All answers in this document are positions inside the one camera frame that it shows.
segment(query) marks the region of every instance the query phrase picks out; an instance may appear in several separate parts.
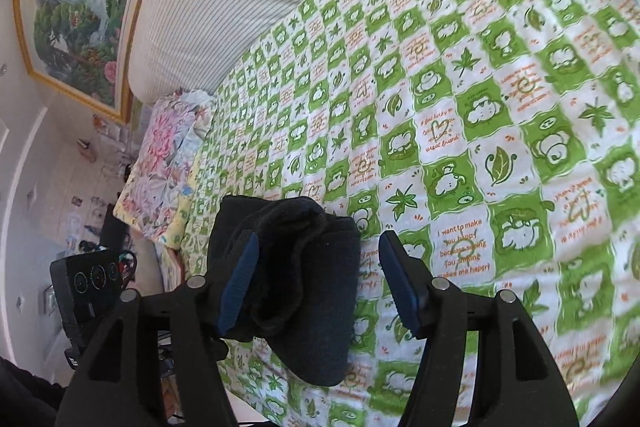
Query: black cloth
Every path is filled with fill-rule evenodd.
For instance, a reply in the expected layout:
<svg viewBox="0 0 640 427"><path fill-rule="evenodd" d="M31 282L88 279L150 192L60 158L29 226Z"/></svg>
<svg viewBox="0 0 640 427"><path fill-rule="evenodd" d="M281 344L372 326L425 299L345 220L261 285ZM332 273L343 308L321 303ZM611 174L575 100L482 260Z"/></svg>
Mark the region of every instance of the black cloth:
<svg viewBox="0 0 640 427"><path fill-rule="evenodd" d="M0 425L53 427L65 388L0 357Z"/></svg>
<svg viewBox="0 0 640 427"><path fill-rule="evenodd" d="M223 262L242 230L258 235L260 255L225 338L264 338L302 380L337 385L346 373L360 267L353 219L327 214L305 197L226 196L209 239L208 271Z"/></svg>

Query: pink rose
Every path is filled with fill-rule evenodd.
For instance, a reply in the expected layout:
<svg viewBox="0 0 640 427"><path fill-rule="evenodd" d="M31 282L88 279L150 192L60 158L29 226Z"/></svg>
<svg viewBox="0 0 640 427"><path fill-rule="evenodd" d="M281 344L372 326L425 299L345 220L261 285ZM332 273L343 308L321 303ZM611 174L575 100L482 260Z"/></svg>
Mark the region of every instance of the pink rose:
<svg viewBox="0 0 640 427"><path fill-rule="evenodd" d="M115 60L107 62L104 65L104 77L110 82L110 84L116 83L116 73L118 71L118 63Z"/></svg>

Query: pillow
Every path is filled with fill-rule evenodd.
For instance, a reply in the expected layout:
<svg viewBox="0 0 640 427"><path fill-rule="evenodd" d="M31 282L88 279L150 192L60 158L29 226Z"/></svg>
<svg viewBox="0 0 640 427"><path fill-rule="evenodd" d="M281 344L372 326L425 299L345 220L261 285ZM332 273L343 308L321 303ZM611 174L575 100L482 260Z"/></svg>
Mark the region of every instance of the pillow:
<svg viewBox="0 0 640 427"><path fill-rule="evenodd" d="M212 97L201 90L158 100L114 216L156 243L180 248L213 113Z"/></svg>

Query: silver screw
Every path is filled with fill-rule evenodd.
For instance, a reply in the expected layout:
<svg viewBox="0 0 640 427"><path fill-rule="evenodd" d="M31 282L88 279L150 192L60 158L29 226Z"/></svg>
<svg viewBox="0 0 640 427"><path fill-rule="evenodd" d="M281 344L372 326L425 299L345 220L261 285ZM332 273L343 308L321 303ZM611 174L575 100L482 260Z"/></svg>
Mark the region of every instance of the silver screw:
<svg viewBox="0 0 640 427"><path fill-rule="evenodd" d="M206 283L206 279L202 275L194 275L187 281L187 286L189 288L202 288Z"/></svg>
<svg viewBox="0 0 640 427"><path fill-rule="evenodd" d="M131 302L136 298L138 292L136 292L133 288L127 288L120 294L120 300L122 302Z"/></svg>
<svg viewBox="0 0 640 427"><path fill-rule="evenodd" d="M502 299L506 303L511 304L516 301L517 297L516 297L516 294L513 293L511 290L502 290L500 292L500 299Z"/></svg>
<svg viewBox="0 0 640 427"><path fill-rule="evenodd" d="M431 281L431 285L436 288L436 290L446 290L449 287L449 281L444 279L444 277L436 277Z"/></svg>

